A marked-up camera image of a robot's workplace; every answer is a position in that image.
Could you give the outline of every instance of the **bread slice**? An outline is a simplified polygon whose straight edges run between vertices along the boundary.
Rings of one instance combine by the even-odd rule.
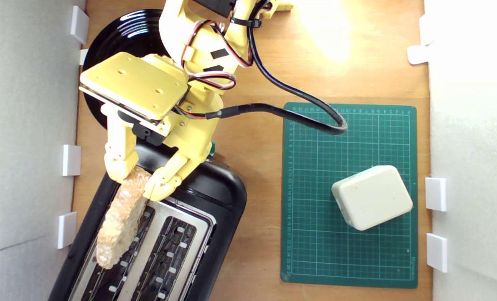
[[[136,166],[120,186],[96,239],[96,261],[111,269],[130,248],[147,199],[143,197],[151,174]]]

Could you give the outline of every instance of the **wire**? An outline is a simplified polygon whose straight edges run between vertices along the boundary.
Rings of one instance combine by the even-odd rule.
[[[204,120],[206,116],[204,114],[191,114],[185,110],[183,110],[179,105],[175,105],[174,109],[178,111],[179,114],[186,116],[189,119],[194,119],[194,120]]]
[[[252,13],[250,14],[250,20],[254,20],[256,18],[256,15],[260,11],[260,9],[267,4],[267,0],[261,0],[256,4],[254,7],[254,10],[252,10]],[[347,131],[347,122],[344,120],[344,118],[337,112],[335,111],[329,104],[326,102],[322,101],[321,99],[314,97],[311,94],[308,94],[304,91],[301,91],[297,88],[294,88],[288,84],[285,84],[284,82],[281,82],[277,78],[275,78],[267,68],[263,65],[263,62],[261,61],[260,54],[257,51],[256,47],[256,41],[254,39],[254,28],[253,27],[247,27],[247,36],[248,36],[248,44],[250,49],[252,50],[252,55],[254,56],[254,62],[256,63],[256,66],[258,69],[260,69],[260,72],[265,76],[271,83],[275,84],[277,87],[280,89],[283,89],[284,91],[290,92],[298,97],[301,97],[302,99],[305,99],[314,105],[317,105],[319,108],[321,108],[323,111],[325,111],[327,114],[330,115],[330,117],[338,124],[338,126],[332,126],[329,124],[325,124],[323,122],[319,122],[317,120],[313,120],[311,118],[308,118],[307,116],[301,115],[301,114],[296,114],[295,115],[295,120],[296,122],[299,122],[300,124],[307,125],[311,128],[317,128],[323,132],[333,134],[333,135],[340,135],[343,134],[344,132]],[[277,116],[281,116],[283,118],[288,118],[292,117],[290,113],[293,113],[291,111],[287,111],[281,108],[277,109],[268,109],[266,108],[265,112],[269,112],[271,114],[275,114]]]
[[[220,82],[213,81],[211,79],[227,79],[229,80],[228,84],[221,84]],[[199,82],[205,82],[206,84],[210,84],[221,90],[228,90],[237,84],[237,78],[233,74],[229,74],[227,72],[222,71],[205,71],[199,72],[197,74],[193,74],[189,76],[189,82],[197,80]]]
[[[254,9],[252,10],[249,21],[254,21],[256,19],[257,14],[259,13],[260,10],[269,10],[271,9],[272,6],[269,6],[269,1],[268,0],[260,0],[255,6]],[[256,42],[254,39],[254,27],[252,26],[247,26],[247,36],[248,36],[248,61],[245,61],[242,57],[240,57],[235,50],[229,45],[227,42],[226,38],[224,37],[224,34],[220,31],[219,26],[215,21],[211,20],[206,20],[206,21],[199,21],[196,23],[195,28],[193,30],[192,36],[189,38],[188,43],[186,44],[184,51],[182,53],[182,66],[185,66],[185,63],[183,61],[183,55],[185,54],[185,51],[187,47],[191,46],[194,37],[196,36],[197,32],[206,25],[210,25],[214,31],[220,35],[220,37],[223,39],[224,44],[226,46],[227,52],[235,57],[239,64],[244,67],[252,66],[253,63],[256,63],[256,66],[260,70],[260,72],[265,76],[271,83],[275,84],[277,87],[283,89],[284,91],[290,92],[302,99],[305,99],[314,105],[317,105],[319,108],[321,108],[323,111],[325,111],[330,117],[336,122],[338,126],[333,126],[330,124],[326,124],[323,122],[319,122],[317,120],[314,120],[312,118],[309,118],[307,116],[304,116],[302,114],[298,114],[296,112],[292,112],[289,110],[285,110],[282,108],[275,107],[274,105],[269,105],[267,103],[249,103],[246,105],[236,105],[233,107],[227,107],[224,109],[220,109],[216,112],[209,112],[205,114],[191,114],[179,107],[179,105],[176,105],[176,110],[184,115],[187,116],[188,118],[191,119],[212,119],[212,118],[229,118],[231,116],[236,116],[244,113],[249,113],[249,112],[268,112],[270,114],[274,114],[276,116],[292,120],[294,122],[298,122],[300,124],[303,124],[305,126],[308,126],[310,128],[315,128],[319,131],[323,131],[326,133],[329,133],[331,135],[340,135],[343,134],[344,132],[347,131],[348,125],[347,122],[344,120],[344,118],[336,111],[334,110],[329,104],[326,102],[322,101],[321,99],[314,97],[311,94],[308,94],[302,90],[299,90],[297,88],[294,88],[288,84],[285,84],[284,82],[281,82],[277,78],[275,78],[268,70],[265,68],[263,65],[263,62],[261,61],[260,55],[257,51],[256,47]],[[201,72],[200,76],[196,76],[196,74],[193,74],[189,80],[199,80],[199,81],[208,81],[210,78],[228,78],[230,79],[230,84],[233,84],[235,86],[235,77],[233,74],[231,74],[231,78],[226,74],[225,72],[210,72],[209,74],[205,74],[204,72]]]
[[[193,32],[191,34],[191,36],[189,36],[189,39],[187,40],[187,43],[185,43],[185,47],[183,49],[183,51],[181,52],[181,61],[180,61],[180,65],[183,69],[185,69],[185,60],[183,59],[184,55],[185,55],[185,52],[187,52],[187,48],[189,48],[190,46],[192,46],[193,42],[194,42],[194,39],[196,38],[196,35],[198,33],[198,31],[200,31],[200,29],[202,29],[203,27],[207,26],[207,25],[210,25],[211,28],[213,29],[214,32],[216,32],[220,38],[222,39],[222,42],[224,43],[224,49],[226,49],[226,51],[228,52],[229,55],[231,55],[232,57],[234,57],[234,59],[237,61],[237,63],[243,67],[243,68],[247,68],[247,67],[250,67],[254,64],[254,59],[252,59],[252,52],[250,51],[250,48],[248,50],[248,61],[243,59],[236,51],[235,49],[233,49],[233,47],[230,45],[230,43],[228,42],[228,40],[226,39],[226,37],[224,36],[224,32],[222,30],[220,30],[220,26],[218,25],[218,23],[216,23],[216,21],[213,21],[213,20],[205,20],[205,21],[197,21],[195,23],[195,26],[194,26],[194,29],[193,29]]]

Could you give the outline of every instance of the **robotic arm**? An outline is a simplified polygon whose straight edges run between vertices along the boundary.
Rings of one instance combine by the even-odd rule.
[[[178,149],[165,166],[153,172],[145,186],[143,196],[156,202],[169,196],[206,159],[220,118],[267,111],[333,134],[347,129],[346,122],[329,105],[267,75],[261,63],[258,67],[269,80],[319,105],[338,126],[266,104],[223,108],[220,96],[235,86],[237,67],[249,67],[254,58],[258,59],[255,46],[250,45],[251,30],[260,25],[258,17],[270,18],[275,11],[292,6],[280,0],[196,1],[230,17],[228,29],[195,15],[189,9],[189,0],[167,0],[159,28],[171,58],[118,53],[80,76],[80,90],[104,103],[108,136],[104,160],[114,181],[122,183],[136,166],[136,137]]]

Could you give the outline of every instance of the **black plate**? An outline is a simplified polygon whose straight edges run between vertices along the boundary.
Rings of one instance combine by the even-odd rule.
[[[147,54],[168,56],[159,35],[161,12],[159,9],[134,11],[109,23],[90,45],[83,71],[121,51],[137,57]],[[87,94],[84,99],[94,118],[107,128],[107,117],[99,110],[103,103]]]

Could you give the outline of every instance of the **white wall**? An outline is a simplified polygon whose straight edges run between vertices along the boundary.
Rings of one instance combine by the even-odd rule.
[[[447,178],[449,272],[435,301],[497,301],[497,0],[425,0],[437,20],[428,49],[432,176]]]
[[[67,254],[57,216],[71,211],[63,144],[76,141],[84,0],[0,0],[0,300],[43,300]]]

